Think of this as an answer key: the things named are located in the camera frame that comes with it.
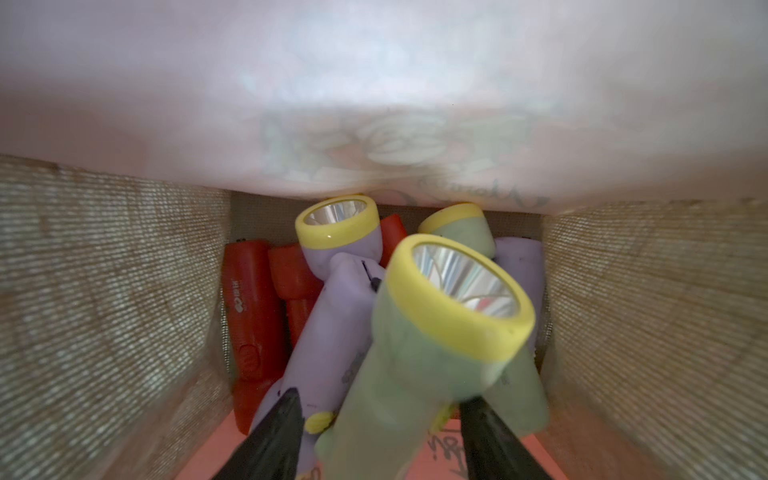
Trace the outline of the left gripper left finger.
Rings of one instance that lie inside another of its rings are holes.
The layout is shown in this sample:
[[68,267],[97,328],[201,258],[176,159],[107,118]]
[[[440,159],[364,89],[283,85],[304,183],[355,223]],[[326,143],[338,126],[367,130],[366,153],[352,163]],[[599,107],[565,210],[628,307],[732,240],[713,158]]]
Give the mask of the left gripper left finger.
[[290,388],[212,479],[295,479],[303,421],[299,392]]

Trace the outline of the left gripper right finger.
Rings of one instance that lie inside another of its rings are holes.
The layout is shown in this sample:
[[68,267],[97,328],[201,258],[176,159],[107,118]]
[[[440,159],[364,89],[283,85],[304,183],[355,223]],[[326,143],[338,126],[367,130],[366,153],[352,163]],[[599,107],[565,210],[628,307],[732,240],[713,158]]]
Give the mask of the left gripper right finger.
[[469,479],[552,479],[482,397],[462,402],[459,409]]

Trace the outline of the green flashlight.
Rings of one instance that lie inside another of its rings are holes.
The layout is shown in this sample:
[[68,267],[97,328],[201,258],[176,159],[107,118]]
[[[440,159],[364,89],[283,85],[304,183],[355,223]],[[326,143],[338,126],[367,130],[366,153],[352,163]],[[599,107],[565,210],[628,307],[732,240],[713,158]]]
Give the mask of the green flashlight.
[[[494,261],[495,238],[484,212],[473,203],[459,203],[433,213],[421,222],[418,231],[456,241]],[[499,381],[485,392],[484,398],[520,438],[546,428],[548,404],[535,366],[535,354],[530,353],[527,342],[507,365]]]
[[372,345],[319,445],[326,479],[401,479],[444,410],[481,396],[535,323],[522,287],[485,255],[414,234],[392,254]]

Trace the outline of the red flashlight white rim logo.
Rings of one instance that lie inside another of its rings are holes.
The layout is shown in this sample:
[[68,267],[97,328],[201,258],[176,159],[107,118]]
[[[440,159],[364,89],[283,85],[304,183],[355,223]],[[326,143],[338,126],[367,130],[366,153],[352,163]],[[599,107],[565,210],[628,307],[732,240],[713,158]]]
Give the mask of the red flashlight white rim logo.
[[282,378],[288,361],[284,311],[272,282],[263,240],[225,246],[222,289],[238,378],[233,411],[238,430],[250,431],[265,395]]

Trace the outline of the red flashlight dark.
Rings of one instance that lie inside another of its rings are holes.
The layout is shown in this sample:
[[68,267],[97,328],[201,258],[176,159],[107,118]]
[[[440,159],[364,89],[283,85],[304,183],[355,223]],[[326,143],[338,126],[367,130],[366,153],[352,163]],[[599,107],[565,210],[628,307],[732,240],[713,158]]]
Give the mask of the red flashlight dark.
[[285,303],[290,343],[295,347],[323,282],[310,270],[298,243],[271,248],[268,259],[274,288]]

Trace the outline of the purple flashlight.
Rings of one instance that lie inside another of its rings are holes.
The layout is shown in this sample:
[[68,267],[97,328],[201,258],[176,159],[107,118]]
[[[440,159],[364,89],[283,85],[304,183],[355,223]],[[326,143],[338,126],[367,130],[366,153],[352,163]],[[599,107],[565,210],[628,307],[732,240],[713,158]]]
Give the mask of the purple flashlight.
[[270,388],[252,422],[260,426],[290,389],[299,393],[302,436],[296,478],[317,465],[315,444],[331,424],[372,342],[371,315],[383,240],[373,199],[331,198],[304,210],[295,229],[310,271],[323,282],[283,377]]
[[535,310],[535,325],[527,340],[527,347],[535,354],[545,292],[544,251],[541,241],[500,237],[495,239],[494,261],[525,291]]

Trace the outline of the red jute tote bag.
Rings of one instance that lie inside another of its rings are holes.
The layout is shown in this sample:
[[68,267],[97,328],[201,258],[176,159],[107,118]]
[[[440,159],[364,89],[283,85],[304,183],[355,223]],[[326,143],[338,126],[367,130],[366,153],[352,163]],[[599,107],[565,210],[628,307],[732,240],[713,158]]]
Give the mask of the red jute tote bag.
[[543,244],[553,476],[767,475],[763,1],[5,1],[1,475],[208,477],[225,246],[371,197]]

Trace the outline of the red flashlight single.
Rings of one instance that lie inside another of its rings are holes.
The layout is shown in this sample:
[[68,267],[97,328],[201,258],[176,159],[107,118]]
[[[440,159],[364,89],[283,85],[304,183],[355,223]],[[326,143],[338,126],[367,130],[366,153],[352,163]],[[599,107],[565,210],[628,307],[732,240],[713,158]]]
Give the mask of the red flashlight single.
[[398,214],[391,214],[380,220],[382,235],[382,257],[380,265],[386,268],[397,245],[408,236],[406,228]]

